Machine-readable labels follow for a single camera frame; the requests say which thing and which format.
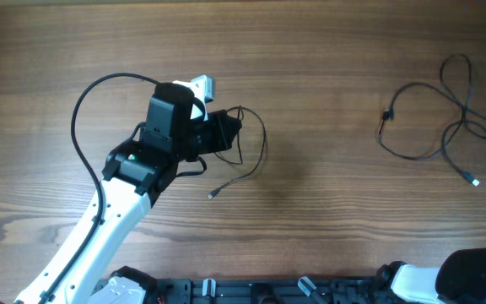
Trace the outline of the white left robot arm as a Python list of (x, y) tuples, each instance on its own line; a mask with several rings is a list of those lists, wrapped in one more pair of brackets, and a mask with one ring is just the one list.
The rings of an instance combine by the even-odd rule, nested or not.
[(209, 112), (215, 82), (202, 75), (189, 82), (157, 83), (147, 116), (106, 157), (95, 195), (65, 242), (42, 272), (15, 298), (17, 303), (145, 303), (156, 280), (123, 267), (97, 285), (127, 235), (160, 194), (183, 174), (182, 161), (231, 148), (241, 129), (227, 111)]

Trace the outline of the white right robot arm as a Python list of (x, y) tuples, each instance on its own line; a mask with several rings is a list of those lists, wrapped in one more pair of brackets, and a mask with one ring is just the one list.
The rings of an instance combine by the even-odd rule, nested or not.
[(370, 289), (404, 303), (486, 304), (486, 247), (458, 250), (439, 268), (385, 264)]

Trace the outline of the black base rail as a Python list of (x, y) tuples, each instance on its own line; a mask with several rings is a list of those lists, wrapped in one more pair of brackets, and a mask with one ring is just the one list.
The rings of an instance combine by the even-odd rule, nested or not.
[(318, 280), (156, 279), (124, 266), (99, 280), (90, 303), (149, 304), (363, 304), (402, 303), (380, 276)]

